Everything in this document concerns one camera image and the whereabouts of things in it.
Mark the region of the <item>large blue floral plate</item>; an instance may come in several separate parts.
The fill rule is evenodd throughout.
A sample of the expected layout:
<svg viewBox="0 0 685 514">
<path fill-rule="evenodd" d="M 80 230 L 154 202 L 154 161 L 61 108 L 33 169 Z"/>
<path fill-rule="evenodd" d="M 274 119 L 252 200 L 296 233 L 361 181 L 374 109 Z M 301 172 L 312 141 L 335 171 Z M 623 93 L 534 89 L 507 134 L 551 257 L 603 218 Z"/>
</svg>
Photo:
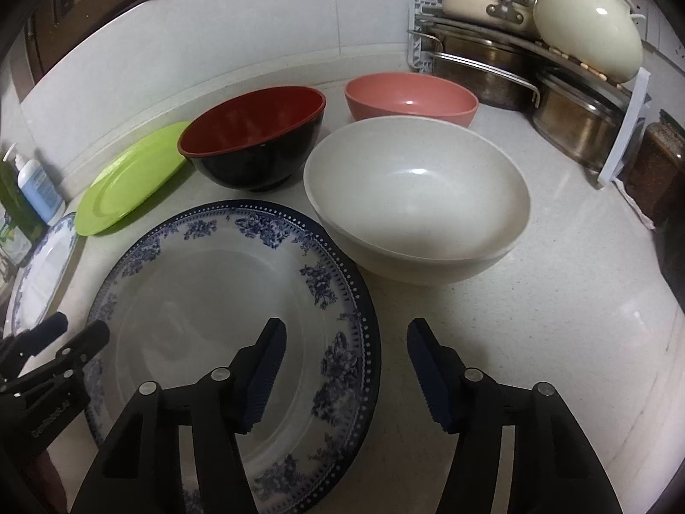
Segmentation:
<svg viewBox="0 0 685 514">
<path fill-rule="evenodd" d="M 110 331 L 85 369 L 94 441 L 139 385 L 196 382 L 252 345 L 272 318 L 286 325 L 286 353 L 264 417 L 238 445 L 260 512 L 310 511 L 365 440 L 382 353 L 357 266 L 288 206 L 197 206 L 144 234 L 114 265 L 89 311 Z"/>
</svg>

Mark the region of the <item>pink bowl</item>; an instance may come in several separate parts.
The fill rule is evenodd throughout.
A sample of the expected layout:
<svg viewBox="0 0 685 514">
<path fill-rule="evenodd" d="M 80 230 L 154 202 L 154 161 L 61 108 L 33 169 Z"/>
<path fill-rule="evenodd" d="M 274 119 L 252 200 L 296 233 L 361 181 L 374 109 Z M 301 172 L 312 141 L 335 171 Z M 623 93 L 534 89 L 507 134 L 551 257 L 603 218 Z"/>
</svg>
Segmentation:
<svg viewBox="0 0 685 514">
<path fill-rule="evenodd" d="M 468 128 L 477 96 L 453 81 L 410 72 L 361 75 L 347 82 L 347 106 L 355 121 L 383 116 L 434 118 Z"/>
</svg>

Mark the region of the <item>green plastic plate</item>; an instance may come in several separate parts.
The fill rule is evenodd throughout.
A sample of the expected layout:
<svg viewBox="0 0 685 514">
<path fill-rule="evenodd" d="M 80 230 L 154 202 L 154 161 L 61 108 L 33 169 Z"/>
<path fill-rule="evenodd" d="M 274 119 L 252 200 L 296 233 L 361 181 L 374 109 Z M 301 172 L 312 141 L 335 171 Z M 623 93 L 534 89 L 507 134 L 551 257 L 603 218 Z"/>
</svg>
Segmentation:
<svg viewBox="0 0 685 514">
<path fill-rule="evenodd" d="M 75 211 L 79 236 L 103 236 L 146 214 L 191 171 L 179 140 L 191 123 L 181 121 L 147 134 L 116 157 L 91 183 Z"/>
</svg>

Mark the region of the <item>steel pan upper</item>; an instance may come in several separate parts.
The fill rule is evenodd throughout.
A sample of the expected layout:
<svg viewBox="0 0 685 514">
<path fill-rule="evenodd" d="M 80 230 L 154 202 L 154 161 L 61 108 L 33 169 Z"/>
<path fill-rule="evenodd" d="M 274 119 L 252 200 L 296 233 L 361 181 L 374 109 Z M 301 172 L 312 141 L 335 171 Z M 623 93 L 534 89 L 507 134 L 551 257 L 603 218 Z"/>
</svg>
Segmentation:
<svg viewBox="0 0 685 514">
<path fill-rule="evenodd" d="M 445 29 L 408 34 L 412 70 L 455 82 L 491 107 L 525 113 L 540 106 L 535 60 L 524 50 Z"/>
</svg>

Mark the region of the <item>red and black bowl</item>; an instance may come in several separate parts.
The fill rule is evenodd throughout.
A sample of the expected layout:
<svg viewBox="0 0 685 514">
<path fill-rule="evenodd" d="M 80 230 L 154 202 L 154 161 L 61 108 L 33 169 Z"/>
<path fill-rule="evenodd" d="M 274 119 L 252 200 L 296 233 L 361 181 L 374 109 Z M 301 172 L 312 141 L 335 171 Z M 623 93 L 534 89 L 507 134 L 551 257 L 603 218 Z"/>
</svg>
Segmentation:
<svg viewBox="0 0 685 514">
<path fill-rule="evenodd" d="M 178 151 L 221 186 L 260 191 L 296 173 L 315 146 L 325 95 L 307 86 L 253 90 L 195 118 Z"/>
</svg>

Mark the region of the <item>brown glass jar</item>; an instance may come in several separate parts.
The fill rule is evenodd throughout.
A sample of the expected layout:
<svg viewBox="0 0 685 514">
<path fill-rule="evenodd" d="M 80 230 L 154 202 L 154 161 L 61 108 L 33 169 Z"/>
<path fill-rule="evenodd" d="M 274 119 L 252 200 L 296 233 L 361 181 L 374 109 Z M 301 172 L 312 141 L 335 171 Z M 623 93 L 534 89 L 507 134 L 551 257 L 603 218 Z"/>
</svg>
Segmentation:
<svg viewBox="0 0 685 514">
<path fill-rule="evenodd" d="M 684 128 L 667 110 L 644 131 L 625 185 L 654 226 L 684 210 Z"/>
</svg>

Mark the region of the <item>beige speckled bowl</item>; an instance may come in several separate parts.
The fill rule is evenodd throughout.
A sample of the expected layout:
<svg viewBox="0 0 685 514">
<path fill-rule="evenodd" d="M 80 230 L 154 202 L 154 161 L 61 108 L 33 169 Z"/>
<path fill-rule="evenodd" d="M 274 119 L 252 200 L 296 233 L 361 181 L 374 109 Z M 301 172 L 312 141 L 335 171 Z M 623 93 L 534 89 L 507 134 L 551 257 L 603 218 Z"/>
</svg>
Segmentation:
<svg viewBox="0 0 685 514">
<path fill-rule="evenodd" d="M 303 186 L 343 252 L 410 284 L 483 273 L 514 249 L 532 212 L 525 178 L 501 149 L 424 117 L 377 117 L 331 132 L 311 151 Z"/>
</svg>

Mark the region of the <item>cream ceramic pot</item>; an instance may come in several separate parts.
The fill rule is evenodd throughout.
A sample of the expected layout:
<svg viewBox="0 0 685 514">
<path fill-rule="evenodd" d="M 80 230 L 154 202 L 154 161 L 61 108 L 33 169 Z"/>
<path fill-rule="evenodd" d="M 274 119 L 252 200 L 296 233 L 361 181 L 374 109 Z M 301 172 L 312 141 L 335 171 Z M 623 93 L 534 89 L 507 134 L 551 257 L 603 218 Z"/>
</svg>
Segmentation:
<svg viewBox="0 0 685 514">
<path fill-rule="evenodd" d="M 543 42 L 618 84 L 642 66 L 631 0 L 534 0 L 533 19 Z"/>
</svg>

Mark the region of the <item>blue white pump bottle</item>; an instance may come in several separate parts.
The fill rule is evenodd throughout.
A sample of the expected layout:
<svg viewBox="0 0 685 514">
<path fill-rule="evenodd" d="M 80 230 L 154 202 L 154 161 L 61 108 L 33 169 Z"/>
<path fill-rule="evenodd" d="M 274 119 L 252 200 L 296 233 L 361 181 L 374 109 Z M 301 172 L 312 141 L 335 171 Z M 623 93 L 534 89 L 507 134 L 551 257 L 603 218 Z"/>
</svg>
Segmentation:
<svg viewBox="0 0 685 514">
<path fill-rule="evenodd" d="M 9 146 L 3 161 L 13 162 L 18 173 L 18 189 L 42 221 L 47 226 L 54 226 L 63 217 L 66 203 L 43 165 L 35 158 L 27 158 L 18 152 L 16 144 Z"/>
</svg>

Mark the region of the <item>steel pot lower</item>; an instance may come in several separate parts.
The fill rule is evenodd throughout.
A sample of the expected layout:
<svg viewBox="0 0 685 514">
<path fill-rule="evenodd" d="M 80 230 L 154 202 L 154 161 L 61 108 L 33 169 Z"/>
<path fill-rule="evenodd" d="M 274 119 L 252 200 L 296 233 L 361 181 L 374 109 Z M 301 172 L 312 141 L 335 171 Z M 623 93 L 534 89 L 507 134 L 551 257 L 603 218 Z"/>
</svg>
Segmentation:
<svg viewBox="0 0 685 514">
<path fill-rule="evenodd" d="M 532 115 L 536 131 L 589 170 L 604 166 L 623 121 L 623 111 L 592 88 L 548 70 L 538 75 L 541 100 Z"/>
</svg>

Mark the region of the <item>small blue floral plate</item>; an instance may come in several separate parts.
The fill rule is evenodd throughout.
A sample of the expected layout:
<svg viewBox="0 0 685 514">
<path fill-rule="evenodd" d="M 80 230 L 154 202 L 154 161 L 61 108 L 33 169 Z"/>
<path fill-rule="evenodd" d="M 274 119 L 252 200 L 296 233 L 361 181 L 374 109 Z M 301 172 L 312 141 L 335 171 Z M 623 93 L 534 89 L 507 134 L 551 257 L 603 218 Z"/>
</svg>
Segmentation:
<svg viewBox="0 0 685 514">
<path fill-rule="evenodd" d="M 74 212 L 60 218 L 23 268 L 10 297 L 6 337 L 33 329 L 48 313 L 77 248 L 74 221 Z"/>
</svg>

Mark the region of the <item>white pot rack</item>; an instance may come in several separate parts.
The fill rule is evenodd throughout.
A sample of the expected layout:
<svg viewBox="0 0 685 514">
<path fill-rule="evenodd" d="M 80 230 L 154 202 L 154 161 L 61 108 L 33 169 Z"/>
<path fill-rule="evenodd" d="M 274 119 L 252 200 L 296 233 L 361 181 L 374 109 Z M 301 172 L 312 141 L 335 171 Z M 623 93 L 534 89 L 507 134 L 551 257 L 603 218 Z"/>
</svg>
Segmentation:
<svg viewBox="0 0 685 514">
<path fill-rule="evenodd" d="M 579 85 L 592 88 L 619 107 L 623 111 L 623 121 L 618 136 L 602 169 L 599 172 L 592 171 L 598 175 L 598 186 L 608 185 L 620 174 L 628 162 L 631 144 L 640 141 L 649 102 L 647 90 L 639 90 L 636 95 L 631 94 L 627 88 L 605 79 L 585 64 L 541 42 L 532 42 L 514 34 L 507 34 L 505 31 L 450 19 L 442 13 L 442 0 L 413 0 L 409 11 L 408 31 L 410 29 L 420 30 L 422 33 L 445 29 L 457 34 L 476 35 L 524 50 L 535 60 L 535 82 L 539 88 L 538 75 L 543 71 L 552 70 L 574 79 Z"/>
</svg>

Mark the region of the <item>green dish soap bottle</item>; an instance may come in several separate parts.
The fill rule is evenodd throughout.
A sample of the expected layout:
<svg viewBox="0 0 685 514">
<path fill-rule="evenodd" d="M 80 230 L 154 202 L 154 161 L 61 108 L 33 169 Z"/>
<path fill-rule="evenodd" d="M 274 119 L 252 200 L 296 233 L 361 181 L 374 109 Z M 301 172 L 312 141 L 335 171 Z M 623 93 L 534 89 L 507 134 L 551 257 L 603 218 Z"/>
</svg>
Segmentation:
<svg viewBox="0 0 685 514">
<path fill-rule="evenodd" d="M 1 163 L 1 250 L 16 267 L 24 267 L 48 227 L 18 189 L 18 176 L 7 162 Z"/>
</svg>

